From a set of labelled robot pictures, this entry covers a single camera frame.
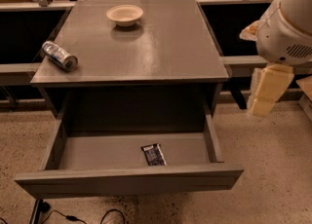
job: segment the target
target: tabletop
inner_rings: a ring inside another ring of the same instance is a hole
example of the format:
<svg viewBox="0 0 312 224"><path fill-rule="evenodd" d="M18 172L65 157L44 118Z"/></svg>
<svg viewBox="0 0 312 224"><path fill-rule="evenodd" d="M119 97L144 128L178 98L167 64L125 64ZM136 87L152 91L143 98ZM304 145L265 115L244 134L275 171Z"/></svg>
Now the tabletop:
<svg viewBox="0 0 312 224"><path fill-rule="evenodd" d="M110 21L117 5L144 11L129 29ZM227 72L195 0L78 1L55 41L77 56L65 72L46 57L33 84L224 82Z"/></svg>

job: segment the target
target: white bowl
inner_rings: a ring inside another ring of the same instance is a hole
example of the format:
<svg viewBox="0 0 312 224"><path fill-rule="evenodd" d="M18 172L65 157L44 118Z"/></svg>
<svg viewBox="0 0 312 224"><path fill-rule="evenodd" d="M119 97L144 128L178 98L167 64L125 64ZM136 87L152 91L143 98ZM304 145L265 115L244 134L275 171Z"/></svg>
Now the white bowl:
<svg viewBox="0 0 312 224"><path fill-rule="evenodd" d="M120 5L108 10L106 15L117 25L132 26L143 15L143 9L135 5Z"/></svg>

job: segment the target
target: silver can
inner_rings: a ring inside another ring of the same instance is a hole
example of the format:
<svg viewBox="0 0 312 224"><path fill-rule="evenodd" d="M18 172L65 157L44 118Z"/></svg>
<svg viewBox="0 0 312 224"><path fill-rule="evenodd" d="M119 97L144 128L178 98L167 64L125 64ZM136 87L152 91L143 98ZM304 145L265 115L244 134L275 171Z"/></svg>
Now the silver can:
<svg viewBox="0 0 312 224"><path fill-rule="evenodd" d="M52 41L46 41L42 50L49 59L65 71L72 71L77 67L78 58Z"/></svg>

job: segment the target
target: open drawer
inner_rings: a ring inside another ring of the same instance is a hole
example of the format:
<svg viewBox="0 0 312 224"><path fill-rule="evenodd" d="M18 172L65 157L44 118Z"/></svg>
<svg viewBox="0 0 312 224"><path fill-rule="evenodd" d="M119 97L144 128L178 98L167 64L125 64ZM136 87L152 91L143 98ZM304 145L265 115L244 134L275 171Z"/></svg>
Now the open drawer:
<svg viewBox="0 0 312 224"><path fill-rule="evenodd" d="M71 89L42 170L16 182L36 199L231 189L243 169L223 163L202 88ZM166 166L142 146L159 143Z"/></svg>

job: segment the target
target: floor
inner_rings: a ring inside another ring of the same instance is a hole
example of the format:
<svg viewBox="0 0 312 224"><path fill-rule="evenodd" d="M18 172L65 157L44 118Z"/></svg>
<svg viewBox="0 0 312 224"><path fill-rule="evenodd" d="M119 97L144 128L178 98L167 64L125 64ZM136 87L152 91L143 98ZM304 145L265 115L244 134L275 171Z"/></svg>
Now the floor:
<svg viewBox="0 0 312 224"><path fill-rule="evenodd" d="M34 200L14 177L39 168L54 130L52 114L37 109L0 112L0 217L9 224L29 223ZM297 102L278 103L265 119L220 104L214 123L225 162L245 169L232 190L48 200L51 210L88 224L112 208L136 224L312 223L312 123ZM108 217L104 223L122 223L117 212ZM54 212L45 223L70 222Z"/></svg>

